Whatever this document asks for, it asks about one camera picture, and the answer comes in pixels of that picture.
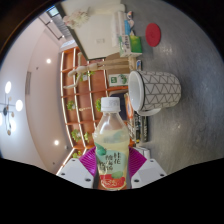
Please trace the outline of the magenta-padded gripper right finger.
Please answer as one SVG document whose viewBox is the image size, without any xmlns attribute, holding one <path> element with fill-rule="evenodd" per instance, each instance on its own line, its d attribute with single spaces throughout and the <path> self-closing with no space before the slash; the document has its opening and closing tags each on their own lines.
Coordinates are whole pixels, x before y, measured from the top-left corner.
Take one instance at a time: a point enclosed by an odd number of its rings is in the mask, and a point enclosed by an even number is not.
<svg viewBox="0 0 224 224">
<path fill-rule="evenodd" d="M 130 189 L 141 188 L 166 176 L 166 172 L 151 157 L 150 150 L 143 147 L 129 148 L 128 174 Z"/>
</svg>

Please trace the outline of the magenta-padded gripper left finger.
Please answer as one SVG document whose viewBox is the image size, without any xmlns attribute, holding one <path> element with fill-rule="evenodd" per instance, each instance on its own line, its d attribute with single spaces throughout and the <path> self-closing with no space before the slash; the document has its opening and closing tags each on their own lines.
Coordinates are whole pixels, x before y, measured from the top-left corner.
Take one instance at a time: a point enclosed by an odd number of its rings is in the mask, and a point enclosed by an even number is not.
<svg viewBox="0 0 224 224">
<path fill-rule="evenodd" d="M 93 147 L 80 158 L 71 158 L 57 175 L 83 188 L 92 189 L 96 173 L 97 162 Z"/>
</svg>

